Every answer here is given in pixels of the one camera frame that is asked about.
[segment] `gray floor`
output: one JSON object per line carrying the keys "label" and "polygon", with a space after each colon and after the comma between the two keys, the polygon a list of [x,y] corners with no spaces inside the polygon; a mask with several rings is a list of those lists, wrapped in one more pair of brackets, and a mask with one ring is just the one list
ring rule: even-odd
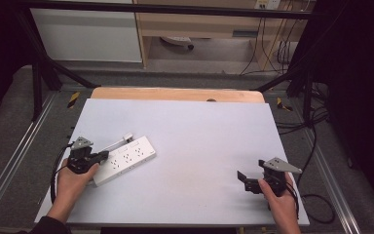
{"label": "gray floor", "polygon": [[[174,47],[158,39],[154,40],[150,66],[145,69],[137,68],[133,64],[129,64],[128,67],[125,64],[108,64],[111,67],[85,71],[82,64],[78,64],[81,67],[76,67],[77,73],[106,86],[238,90],[258,87],[277,75],[277,72],[237,75],[242,72],[251,58],[249,44],[243,40],[197,39],[193,42],[195,49],[188,51],[186,48]],[[252,70],[258,70],[257,64],[253,64],[248,71]],[[69,87],[74,85],[74,82],[67,78],[63,80],[68,83]],[[277,96],[281,96],[286,104],[292,103],[282,92],[286,85],[283,82],[272,92],[267,92],[265,99],[272,106],[275,120],[297,123],[299,118],[295,111],[276,107]],[[17,230],[33,226],[33,220],[39,209],[39,201],[49,187],[55,157],[59,149],[68,142],[67,137],[73,131],[71,127],[78,120],[84,101],[90,96],[91,90],[82,90],[74,108],[68,109],[66,105],[72,93],[73,89],[56,94],[56,100],[46,122],[33,139],[0,201],[0,227]],[[292,101],[301,102],[298,98]],[[0,105],[0,173],[5,169],[12,153],[29,127],[31,116],[31,75],[28,69],[24,69],[17,73],[14,84]],[[374,233],[374,192],[362,172],[351,170],[347,166],[347,158],[333,132],[331,123],[320,123],[317,129],[320,148],[338,179],[360,230],[363,233]],[[290,163],[302,167],[311,150],[304,132],[299,131],[282,136],[281,140]],[[316,193],[329,197],[315,161],[306,170],[300,191],[302,194]],[[321,218],[329,216],[329,210],[323,202],[309,200],[306,201],[305,206],[312,215]],[[331,224],[320,224],[312,220],[309,227],[302,227],[302,229],[305,233],[344,233],[344,228],[338,218]],[[246,228],[246,232],[259,233],[261,227],[249,227]]]}

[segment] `metal frame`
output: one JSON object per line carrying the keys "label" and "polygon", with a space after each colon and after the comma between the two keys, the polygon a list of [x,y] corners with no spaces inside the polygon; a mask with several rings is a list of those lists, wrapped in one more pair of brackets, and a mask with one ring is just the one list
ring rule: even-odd
{"label": "metal frame", "polygon": [[[300,107],[298,101],[291,100],[292,105],[295,107],[295,112],[301,121],[304,120],[302,115],[302,107]],[[313,146],[314,142],[314,133],[312,129],[305,129],[306,137],[309,141],[309,144]],[[351,212],[351,209],[348,205],[348,202],[345,199],[345,196],[342,192],[342,189],[339,186],[335,176],[333,175],[329,165],[326,162],[326,158],[321,152],[320,146],[317,143],[315,150],[315,162],[318,166],[318,171],[323,178],[323,183],[326,187],[327,192],[329,193],[330,199],[333,202],[336,213],[341,220],[342,226],[345,229],[346,233],[349,234],[359,234],[360,229],[357,225],[356,219]]]}
{"label": "metal frame", "polygon": [[14,154],[12,155],[11,159],[9,160],[7,166],[5,167],[4,171],[0,175],[0,200],[5,194],[6,189],[8,188],[9,184],[11,183],[12,178],[14,177],[17,169],[22,162],[23,157],[25,156],[29,146],[31,145],[33,139],[38,134],[42,124],[44,123],[50,109],[53,105],[53,102],[57,96],[57,92],[49,93],[41,115],[37,118],[37,120],[30,124],[28,130],[26,131],[25,135],[23,136],[22,140],[20,141],[17,149],[15,150]]}

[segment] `power strip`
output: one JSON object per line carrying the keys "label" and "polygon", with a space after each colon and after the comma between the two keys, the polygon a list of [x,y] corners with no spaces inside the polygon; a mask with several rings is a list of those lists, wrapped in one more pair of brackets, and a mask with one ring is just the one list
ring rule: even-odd
{"label": "power strip", "polygon": [[109,152],[109,157],[101,164],[93,181],[100,186],[139,166],[156,156],[156,151],[146,136]]}

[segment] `table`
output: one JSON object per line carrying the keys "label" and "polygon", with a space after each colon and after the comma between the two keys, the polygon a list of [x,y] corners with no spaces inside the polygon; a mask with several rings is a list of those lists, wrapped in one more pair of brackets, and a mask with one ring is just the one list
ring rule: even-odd
{"label": "table", "polygon": [[[163,100],[166,94],[169,100]],[[249,97],[253,102],[238,102]],[[209,98],[218,101],[197,101]],[[72,139],[87,137],[97,151],[132,132],[134,138],[147,136],[157,157],[97,188],[87,187],[68,222],[137,227],[274,224],[263,195],[245,192],[237,179],[237,170],[261,177],[259,159],[286,160],[270,107],[262,102],[261,94],[248,91],[95,89]],[[299,223],[308,225],[299,204]],[[47,194],[36,221],[50,206]]]}

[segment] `hand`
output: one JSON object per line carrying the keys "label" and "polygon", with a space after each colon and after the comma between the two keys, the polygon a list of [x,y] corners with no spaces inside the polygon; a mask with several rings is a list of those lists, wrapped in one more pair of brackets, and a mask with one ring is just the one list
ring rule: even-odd
{"label": "hand", "polygon": [[[286,181],[293,186],[293,181],[288,173],[285,174],[285,177]],[[281,197],[277,197],[270,185],[263,178],[258,179],[258,181],[260,188],[269,202],[279,233],[300,233],[295,202],[290,192],[285,190]]]}
{"label": "hand", "polygon": [[62,161],[62,168],[57,177],[56,200],[47,216],[66,223],[75,203],[83,193],[87,183],[93,178],[99,164],[94,164],[85,174],[75,174],[67,167],[67,159]]}

